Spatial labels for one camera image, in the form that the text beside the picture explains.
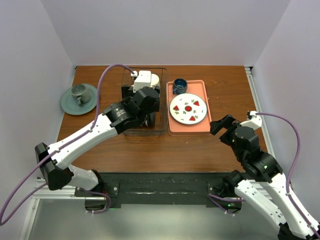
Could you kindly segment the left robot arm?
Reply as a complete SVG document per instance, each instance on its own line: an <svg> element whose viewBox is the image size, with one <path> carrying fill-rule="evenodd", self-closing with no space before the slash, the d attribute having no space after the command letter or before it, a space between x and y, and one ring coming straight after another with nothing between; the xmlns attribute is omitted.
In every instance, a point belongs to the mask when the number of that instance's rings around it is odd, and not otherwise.
<svg viewBox="0 0 320 240"><path fill-rule="evenodd" d="M104 190L103 180L96 170L84 170L72 165L73 161L99 143L141 126L147 116L158 111L159 93L150 87L139 89L133 96L112 104L92 123L65 139L35 147L40 171L51 191L65 186L86 190L99 196Z"/></svg>

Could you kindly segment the cream mug black handle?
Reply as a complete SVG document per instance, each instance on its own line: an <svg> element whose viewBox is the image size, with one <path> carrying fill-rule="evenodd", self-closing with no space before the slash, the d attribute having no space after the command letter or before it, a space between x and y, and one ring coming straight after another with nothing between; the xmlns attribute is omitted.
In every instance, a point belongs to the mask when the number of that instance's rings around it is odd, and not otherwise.
<svg viewBox="0 0 320 240"><path fill-rule="evenodd" d="M152 88L160 87L160 78L158 77L158 75L154 73L151 74L150 86Z"/></svg>

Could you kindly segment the dark blue glazed plate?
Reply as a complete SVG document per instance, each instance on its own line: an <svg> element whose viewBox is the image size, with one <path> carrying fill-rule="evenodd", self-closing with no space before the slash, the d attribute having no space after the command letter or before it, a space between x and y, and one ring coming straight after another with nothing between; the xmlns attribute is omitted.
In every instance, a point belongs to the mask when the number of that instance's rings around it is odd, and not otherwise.
<svg viewBox="0 0 320 240"><path fill-rule="evenodd" d="M144 124L145 124L147 127L154 127L154 126L155 126L155 122L156 122L156 113L155 113L155 112L152 112L152 113L149 113L149 114L146 116L146 119L145 119Z"/></svg>

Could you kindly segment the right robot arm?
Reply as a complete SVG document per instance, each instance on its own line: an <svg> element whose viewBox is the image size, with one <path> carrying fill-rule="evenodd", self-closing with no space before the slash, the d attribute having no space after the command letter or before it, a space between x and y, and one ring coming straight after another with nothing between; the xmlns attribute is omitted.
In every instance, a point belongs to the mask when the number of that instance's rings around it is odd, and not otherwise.
<svg viewBox="0 0 320 240"><path fill-rule="evenodd" d="M239 122L232 115L210 123L210 133L225 133L220 141L231 147L245 173L234 170L223 178L223 192L236 202L246 202L271 223L280 240L318 240L320 223L303 206L294 193L292 171L300 154L301 140L295 133L297 149L288 174L269 153L261 150L255 131L262 127L263 112L249 111L247 119Z"/></svg>

